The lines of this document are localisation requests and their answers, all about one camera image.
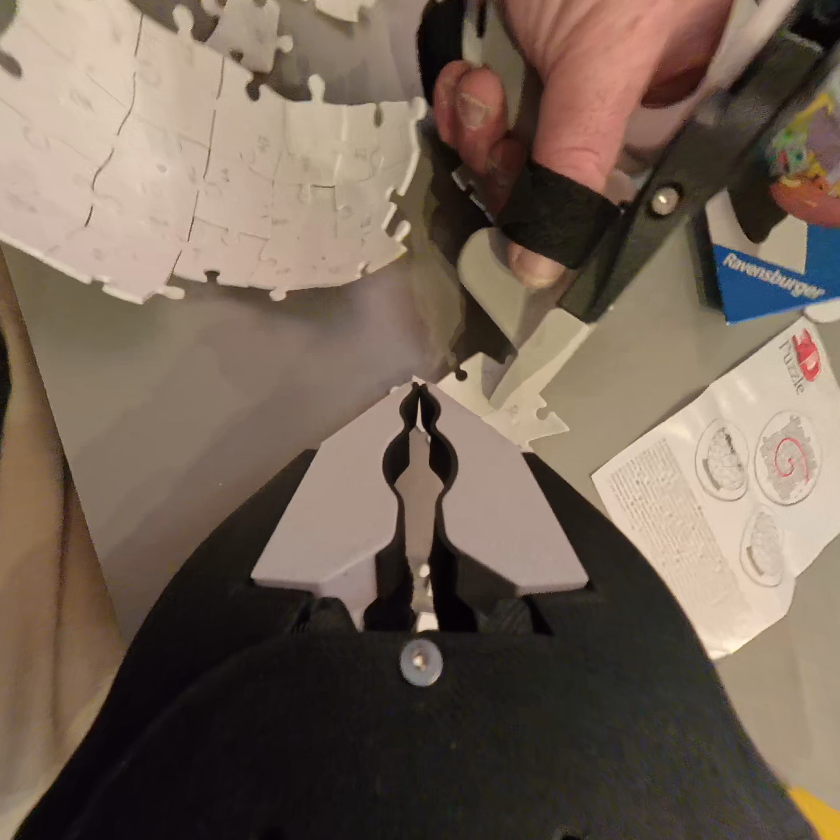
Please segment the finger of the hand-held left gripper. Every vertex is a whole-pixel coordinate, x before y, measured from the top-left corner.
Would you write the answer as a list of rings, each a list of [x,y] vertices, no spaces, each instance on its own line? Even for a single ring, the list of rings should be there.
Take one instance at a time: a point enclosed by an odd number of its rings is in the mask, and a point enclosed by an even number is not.
[[[494,227],[472,234],[458,256],[458,281],[469,295],[465,332],[454,347],[455,367],[483,355],[505,364],[535,336],[565,292],[563,282],[549,287],[522,285],[508,266],[508,240]]]
[[[548,311],[501,377],[490,396],[491,407],[504,408],[541,396],[594,326],[563,308]]]

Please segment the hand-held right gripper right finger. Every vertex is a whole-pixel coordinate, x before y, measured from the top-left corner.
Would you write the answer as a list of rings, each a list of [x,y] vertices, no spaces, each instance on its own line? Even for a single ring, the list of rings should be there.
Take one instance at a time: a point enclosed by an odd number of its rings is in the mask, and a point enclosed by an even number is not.
[[[590,582],[519,446],[436,385],[420,387],[435,502],[430,571],[443,631],[475,632],[502,602]]]

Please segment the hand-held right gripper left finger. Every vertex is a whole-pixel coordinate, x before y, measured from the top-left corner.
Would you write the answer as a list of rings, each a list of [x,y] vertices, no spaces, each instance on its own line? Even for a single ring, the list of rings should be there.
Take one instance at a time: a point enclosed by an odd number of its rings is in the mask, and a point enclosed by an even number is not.
[[[358,629],[380,594],[376,558],[394,543],[401,501],[388,478],[389,447],[409,434],[408,382],[326,438],[263,549],[251,580],[341,601]]]

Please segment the white puzzle piece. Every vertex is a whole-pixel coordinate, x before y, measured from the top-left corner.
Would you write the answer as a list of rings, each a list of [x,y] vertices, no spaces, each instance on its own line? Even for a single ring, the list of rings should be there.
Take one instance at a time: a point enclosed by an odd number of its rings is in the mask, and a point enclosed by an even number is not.
[[[276,54],[293,50],[291,35],[282,35],[280,6],[276,1],[202,1],[204,12],[215,18],[205,45],[258,74],[267,74]]]
[[[509,395],[496,397],[508,366],[476,353],[441,379],[437,388],[529,453],[534,441],[569,430],[542,397],[543,389],[563,365],[561,357],[551,360],[515,385]]]

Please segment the blue puzzle box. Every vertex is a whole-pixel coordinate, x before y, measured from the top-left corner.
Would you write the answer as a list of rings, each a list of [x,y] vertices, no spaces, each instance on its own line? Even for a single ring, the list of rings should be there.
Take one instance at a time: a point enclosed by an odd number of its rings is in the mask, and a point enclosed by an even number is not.
[[[706,221],[728,323],[794,310],[838,320],[838,72],[751,153]]]

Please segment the assembled white puzzle section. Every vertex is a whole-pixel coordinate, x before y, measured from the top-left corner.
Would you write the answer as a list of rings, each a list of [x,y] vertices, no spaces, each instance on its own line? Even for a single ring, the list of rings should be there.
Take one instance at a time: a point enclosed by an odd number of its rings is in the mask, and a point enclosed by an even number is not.
[[[249,95],[255,72],[134,2],[2,2],[2,243],[108,294],[173,277],[341,287],[406,252],[390,233],[420,157],[422,98]]]

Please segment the person's left hand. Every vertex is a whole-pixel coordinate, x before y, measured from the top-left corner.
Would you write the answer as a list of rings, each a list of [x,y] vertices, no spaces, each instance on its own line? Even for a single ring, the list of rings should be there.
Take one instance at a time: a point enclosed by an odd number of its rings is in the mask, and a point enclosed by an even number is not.
[[[699,87],[732,2],[503,2],[507,30],[542,83],[531,143],[508,131],[499,77],[461,58],[462,6],[423,9],[421,79],[439,139],[484,179],[497,212],[526,162],[605,194],[633,113],[680,102]]]

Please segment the white instruction sheet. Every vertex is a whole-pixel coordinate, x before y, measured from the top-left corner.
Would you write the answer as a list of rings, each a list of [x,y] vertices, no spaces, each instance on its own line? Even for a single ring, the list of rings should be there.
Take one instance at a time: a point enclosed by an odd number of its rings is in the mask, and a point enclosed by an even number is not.
[[[839,390],[799,318],[592,476],[713,659],[789,611],[839,530]]]

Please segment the beige trousers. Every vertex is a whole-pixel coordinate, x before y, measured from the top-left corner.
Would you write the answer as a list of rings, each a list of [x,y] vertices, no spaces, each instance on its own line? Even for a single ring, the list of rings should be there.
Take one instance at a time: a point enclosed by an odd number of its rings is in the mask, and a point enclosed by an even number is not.
[[[87,735],[125,647],[4,257],[1,345],[5,839]]]

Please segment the yellow plastic bin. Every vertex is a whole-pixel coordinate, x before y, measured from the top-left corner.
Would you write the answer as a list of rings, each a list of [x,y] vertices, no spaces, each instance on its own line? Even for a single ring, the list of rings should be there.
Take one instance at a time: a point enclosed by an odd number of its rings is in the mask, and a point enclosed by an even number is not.
[[[839,839],[839,811],[799,786],[788,793],[820,839]]]

